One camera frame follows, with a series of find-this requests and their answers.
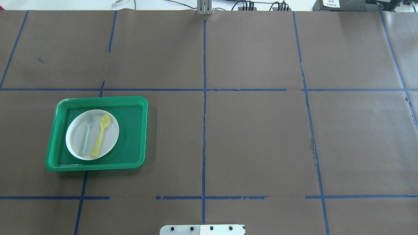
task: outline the tray rim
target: tray rim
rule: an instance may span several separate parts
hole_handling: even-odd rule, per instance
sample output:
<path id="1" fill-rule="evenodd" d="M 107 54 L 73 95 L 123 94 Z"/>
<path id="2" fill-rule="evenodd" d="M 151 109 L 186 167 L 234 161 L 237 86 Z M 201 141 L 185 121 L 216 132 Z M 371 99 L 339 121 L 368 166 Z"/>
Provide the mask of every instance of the tray rim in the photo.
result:
<path id="1" fill-rule="evenodd" d="M 103 100 L 103 101 L 111 101 L 114 100 L 115 98 L 118 99 L 137 99 L 143 102 L 144 105 L 140 105 L 142 107 L 142 120 L 145 120 L 145 125 L 141 127 L 141 134 L 140 134 L 140 138 L 143 139 L 144 141 L 141 141 L 140 143 L 140 154 L 139 154 L 139 159 L 137 162 L 135 163 L 123 163 L 123 164 L 117 164 L 115 163 L 116 166 L 112 166 L 110 167 L 109 164 L 104 164 L 104 165 L 100 165 L 100 166 L 91 166 L 91 165 L 76 165 L 76 166 L 56 166 L 54 164 L 52 164 L 52 160 L 54 159 L 54 157 L 52 156 L 52 147 L 54 145 L 54 137 L 57 135 L 57 131 L 58 131 L 58 127 L 57 127 L 57 122 L 58 122 L 58 113 L 59 113 L 59 109 L 62 108 L 62 104 L 66 103 L 66 102 L 71 102 L 71 101 L 75 101 L 75 100 Z M 46 152 L 46 158 L 45 158 L 45 167 L 49 170 L 49 171 L 54 171 L 54 172 L 59 172 L 59 171 L 90 171 L 90 170 L 111 170 L 111 169 L 133 169 L 133 168 L 137 168 L 139 166 L 142 165 L 142 163 L 145 160 L 145 147 L 146 147 L 146 131 L 147 131 L 147 123 L 148 123 L 148 101 L 145 97 L 143 96 L 112 96 L 112 97 L 85 97 L 85 98 L 68 98 L 68 99 L 63 99 L 60 102 L 58 102 L 58 104 L 55 107 L 55 111 L 54 111 L 54 118 L 52 120 L 52 127 L 51 127 L 51 132 L 50 132 L 50 136 L 49 136 L 49 141 L 48 141 L 48 149 Z"/>

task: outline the plastic spoon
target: plastic spoon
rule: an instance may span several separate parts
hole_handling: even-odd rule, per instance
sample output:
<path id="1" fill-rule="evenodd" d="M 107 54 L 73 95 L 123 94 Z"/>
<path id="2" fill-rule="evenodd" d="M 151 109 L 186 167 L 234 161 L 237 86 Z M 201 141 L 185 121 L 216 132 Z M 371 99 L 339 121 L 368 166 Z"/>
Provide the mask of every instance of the plastic spoon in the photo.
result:
<path id="1" fill-rule="evenodd" d="M 97 137 L 96 143 L 94 144 L 93 151 L 92 151 L 92 158 L 97 158 L 99 155 L 100 147 L 102 146 L 102 136 L 103 131 L 108 127 L 110 124 L 110 116 L 108 114 L 103 115 L 102 119 L 100 120 L 100 132 L 99 136 Z"/>

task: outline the plastic fork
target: plastic fork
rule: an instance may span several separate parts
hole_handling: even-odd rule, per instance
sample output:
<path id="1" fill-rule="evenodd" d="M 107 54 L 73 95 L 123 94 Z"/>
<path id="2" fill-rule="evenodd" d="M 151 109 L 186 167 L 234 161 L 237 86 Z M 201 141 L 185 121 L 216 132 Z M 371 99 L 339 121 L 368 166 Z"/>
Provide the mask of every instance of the plastic fork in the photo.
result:
<path id="1" fill-rule="evenodd" d="M 87 148 L 87 139 L 89 138 L 89 131 L 90 127 L 93 125 L 94 115 L 93 112 L 89 112 L 87 115 L 87 121 L 86 121 L 86 132 L 84 133 L 84 138 L 81 145 L 80 150 L 80 156 L 84 156 L 86 154 L 86 148 Z"/>

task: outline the blue tape line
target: blue tape line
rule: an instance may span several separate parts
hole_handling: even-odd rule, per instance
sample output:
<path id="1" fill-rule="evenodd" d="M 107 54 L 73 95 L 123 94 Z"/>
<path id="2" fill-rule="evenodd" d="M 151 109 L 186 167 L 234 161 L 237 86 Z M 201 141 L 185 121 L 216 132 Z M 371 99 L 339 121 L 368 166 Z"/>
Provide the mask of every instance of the blue tape line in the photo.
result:
<path id="1" fill-rule="evenodd" d="M 207 89 L 209 92 L 286 92 L 287 89 Z"/>
<path id="2" fill-rule="evenodd" d="M 207 200 L 238 200 L 238 199 L 249 199 L 249 200 L 264 200 L 268 196 L 206 196 Z"/>
<path id="3" fill-rule="evenodd" d="M 105 82 L 103 81 L 103 83 L 102 83 L 102 87 L 100 88 L 100 94 L 99 94 L 99 97 L 103 97 L 103 88 L 104 88 L 104 86 L 105 86 Z"/>
<path id="4" fill-rule="evenodd" d="M 84 192 L 86 191 L 86 184 L 87 184 L 87 176 L 88 175 L 89 175 L 89 171 L 86 171 L 86 173 L 84 173 L 84 181 L 83 181 L 83 187 L 81 189 L 79 210 L 78 210 L 78 213 L 77 213 L 76 226 L 74 228 L 74 235 L 77 235 L 77 233 L 78 233 L 78 226 L 80 224 L 81 210 L 83 208 Z"/>
<path id="5" fill-rule="evenodd" d="M 3 77 L 2 77 L 2 79 L 1 79 L 1 82 L 0 82 L 0 88 L 3 86 L 4 80 L 6 79 L 6 74 L 7 74 L 7 71 L 9 70 L 10 63 L 12 62 L 13 55 L 14 55 L 14 53 L 15 53 L 16 47 L 17 47 L 17 45 L 18 45 L 18 42 L 19 42 L 20 36 L 21 36 L 21 34 L 22 34 L 22 31 L 23 31 L 23 27 L 25 26 L 26 19 L 28 18 L 28 14 L 29 14 L 29 11 L 27 10 L 27 11 L 26 11 L 26 14 L 25 14 L 25 17 L 23 18 L 22 25 L 20 26 L 19 34 L 18 34 L 18 36 L 17 36 L 17 38 L 16 38 L 15 45 L 13 46 L 12 53 L 10 53 L 9 60 L 7 61 L 7 65 L 6 65 L 6 68 L 5 68 L 5 70 L 4 70 L 4 73 L 3 73 Z"/>
<path id="6" fill-rule="evenodd" d="M 403 89 L 306 89 L 308 92 L 403 92 Z"/>
<path id="7" fill-rule="evenodd" d="M 163 196 L 155 197 L 156 200 L 201 200 L 201 196 Z"/>
<path id="8" fill-rule="evenodd" d="M 383 12 L 382 11 L 380 11 L 380 18 L 382 19 L 383 31 L 385 33 L 387 44 L 389 45 L 390 53 L 392 54 L 393 62 L 395 63 L 396 71 L 398 72 L 399 79 L 400 79 L 400 82 L 402 84 L 402 88 L 403 88 L 403 91 L 405 93 L 405 97 L 407 99 L 408 105 L 409 105 L 409 110 L 411 111 L 411 115 L 412 115 L 412 118 L 414 120 L 415 128 L 416 128 L 416 130 L 418 130 L 418 122 L 417 122 L 417 119 L 416 119 L 416 116 L 415 116 L 414 108 L 412 108 L 411 99 L 409 98 L 408 91 L 407 91 L 406 86 L 405 86 L 405 82 L 403 81 L 403 77 L 402 77 L 402 74 L 401 74 L 400 69 L 399 69 L 398 61 L 396 60 L 395 53 L 393 52 L 392 44 L 391 44 L 390 39 L 389 39 L 389 34 L 387 33 L 387 30 L 386 30 L 385 19 L 383 17 Z"/>
<path id="9" fill-rule="evenodd" d="M 97 88 L 1 88 L 2 91 L 100 91 Z"/>
<path id="10" fill-rule="evenodd" d="M 109 53 L 110 53 L 110 49 L 112 48 L 113 33 L 115 32 L 116 16 L 117 16 L 117 10 L 115 11 L 115 15 L 113 17 L 112 32 L 110 33 L 109 50 L 107 51 Z"/>
<path id="11" fill-rule="evenodd" d="M 73 196 L 0 196 L 0 200 L 80 200 Z M 110 200 L 107 196 L 84 197 L 84 200 Z"/>
<path id="12" fill-rule="evenodd" d="M 106 197 L 106 196 L 84 197 L 84 200 L 110 200 L 110 197 Z"/>
<path id="13" fill-rule="evenodd" d="M 0 200 L 80 200 L 80 197 L 60 197 L 60 196 L 0 196 Z"/>
<path id="14" fill-rule="evenodd" d="M 329 195 L 325 199 L 367 199 L 367 198 L 417 198 L 418 195 Z M 305 199 L 321 199 L 321 196 L 305 196 Z"/>
<path id="15" fill-rule="evenodd" d="M 172 88 L 107 88 L 105 91 L 143 91 L 143 92 L 202 92 L 203 89 L 172 89 Z"/>
<path id="16" fill-rule="evenodd" d="M 268 196 L 205 196 L 205 200 L 264 200 Z M 202 200 L 201 196 L 163 196 L 155 197 L 156 200 Z"/>
<path id="17" fill-rule="evenodd" d="M 324 189 L 322 188 L 321 170 L 319 168 L 318 153 L 317 153 L 317 150 L 316 150 L 315 133 L 314 133 L 314 126 L 312 124 L 311 108 L 309 107 L 308 92 L 307 92 L 306 80 L 305 80 L 305 72 L 303 71 L 303 67 L 302 67 L 302 53 L 301 53 L 301 46 L 300 46 L 300 43 L 299 43 L 299 34 L 298 34 L 298 27 L 297 27 L 297 23 L 296 23 L 296 15 L 295 15 L 294 11 L 292 12 L 292 14 L 293 14 L 293 23 L 295 25 L 295 35 L 296 35 L 296 44 L 298 46 L 299 62 L 300 62 L 301 73 L 302 73 L 302 78 L 303 78 L 303 89 L 304 89 L 304 93 L 305 93 L 306 109 L 308 111 L 309 127 L 311 129 L 313 150 L 314 150 L 314 154 L 315 154 L 316 174 L 318 176 L 319 192 L 321 194 L 322 213 L 324 215 L 325 231 L 326 231 L 326 235 L 329 235 L 328 217 L 326 215 L 326 208 L 325 208 Z"/>
<path id="18" fill-rule="evenodd" d="M 202 224 L 205 224 L 206 196 L 206 20 L 203 21 L 203 150 L 202 150 Z"/>

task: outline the metal bracket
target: metal bracket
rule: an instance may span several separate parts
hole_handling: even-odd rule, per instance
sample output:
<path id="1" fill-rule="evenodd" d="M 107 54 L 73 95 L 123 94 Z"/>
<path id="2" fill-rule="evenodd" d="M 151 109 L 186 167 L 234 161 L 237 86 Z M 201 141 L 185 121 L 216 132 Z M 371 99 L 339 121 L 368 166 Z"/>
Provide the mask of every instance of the metal bracket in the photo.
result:
<path id="1" fill-rule="evenodd" d="M 245 235 L 244 225 L 164 225 L 160 235 Z"/>
<path id="2" fill-rule="evenodd" d="M 198 15 L 212 15 L 212 0 L 197 0 L 196 11 Z"/>

